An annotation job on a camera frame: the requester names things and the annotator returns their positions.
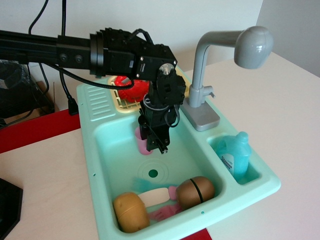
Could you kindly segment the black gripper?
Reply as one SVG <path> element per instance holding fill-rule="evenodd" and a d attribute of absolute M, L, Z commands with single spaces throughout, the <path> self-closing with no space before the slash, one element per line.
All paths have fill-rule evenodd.
<path fill-rule="evenodd" d="M 142 140 L 146 140 L 148 152 L 154 148 L 158 148 L 161 154 L 168 152 L 170 128 L 177 127 L 180 122 L 179 109 L 178 104 L 154 105 L 149 97 L 140 102 L 139 130 Z"/>

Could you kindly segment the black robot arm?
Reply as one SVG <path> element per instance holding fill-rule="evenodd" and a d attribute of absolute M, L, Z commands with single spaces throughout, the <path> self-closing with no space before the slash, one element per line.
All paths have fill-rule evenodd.
<path fill-rule="evenodd" d="M 107 28 L 88 39 L 1 31 L 0 57 L 21 64 L 46 64 L 65 75 L 70 69 L 83 69 L 97 78 L 125 76 L 129 83 L 115 86 L 121 91 L 147 81 L 148 92 L 140 101 L 140 136 L 148 151 L 168 151 L 169 129 L 180 121 L 186 84 L 176 73 L 177 60 L 170 48 L 154 44 L 146 31 Z"/>

